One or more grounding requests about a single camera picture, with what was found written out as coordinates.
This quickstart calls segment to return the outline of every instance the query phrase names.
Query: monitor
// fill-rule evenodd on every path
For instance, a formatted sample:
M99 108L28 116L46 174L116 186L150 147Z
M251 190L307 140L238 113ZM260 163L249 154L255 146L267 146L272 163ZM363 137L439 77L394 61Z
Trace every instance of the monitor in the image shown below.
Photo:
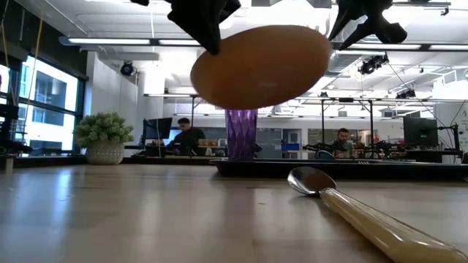
M143 120L143 137L145 140L163 140L170 136L172 118L160 118L153 120Z
M437 146L439 144L436 120L404 117L403 129L406 145Z
M182 131L180 129L171 129L170 130L170 133L169 133L169 138L168 139L164 139L164 145L168 145L171 141L174 140L174 138L176 138L176 136L178 134L180 134Z

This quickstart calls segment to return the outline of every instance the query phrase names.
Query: spoon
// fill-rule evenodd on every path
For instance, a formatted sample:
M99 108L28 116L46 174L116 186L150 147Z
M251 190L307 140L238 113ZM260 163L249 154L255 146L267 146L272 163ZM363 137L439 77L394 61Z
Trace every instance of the spoon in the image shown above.
M468 257L453 246L337 191L335 181L318 169L295 168L288 175L287 181L302 194L320 196L394 262L468 262Z

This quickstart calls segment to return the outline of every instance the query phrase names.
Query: purple object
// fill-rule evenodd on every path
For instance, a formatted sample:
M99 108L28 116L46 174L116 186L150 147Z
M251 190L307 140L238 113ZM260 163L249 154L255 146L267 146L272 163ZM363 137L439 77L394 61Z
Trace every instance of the purple object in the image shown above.
M226 110L227 150L231 161L254 159L258 110Z

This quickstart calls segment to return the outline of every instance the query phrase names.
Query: man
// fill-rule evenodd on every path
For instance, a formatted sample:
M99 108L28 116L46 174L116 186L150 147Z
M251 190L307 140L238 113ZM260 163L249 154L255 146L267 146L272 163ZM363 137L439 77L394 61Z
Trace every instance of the man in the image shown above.
M205 134L199 128L193 128L188 118L181 118L177 122L181 133L175 136L174 140L167 146L169 149L176 149L180 154L186 155L193 150L197 155L205 155L204 149L198 149L198 140L205 139Z
M350 132L341 128L338 130L338 139L333 141L333 156L335 158L351 158L353 157L354 148L351 142L348 142Z

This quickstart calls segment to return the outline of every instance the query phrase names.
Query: spoon handle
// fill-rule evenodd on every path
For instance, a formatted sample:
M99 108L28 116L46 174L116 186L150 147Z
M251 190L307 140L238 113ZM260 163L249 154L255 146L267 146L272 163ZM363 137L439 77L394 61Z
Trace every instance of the spoon handle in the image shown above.
M467 256L453 246L335 189L322 190L320 197L394 262L468 262Z

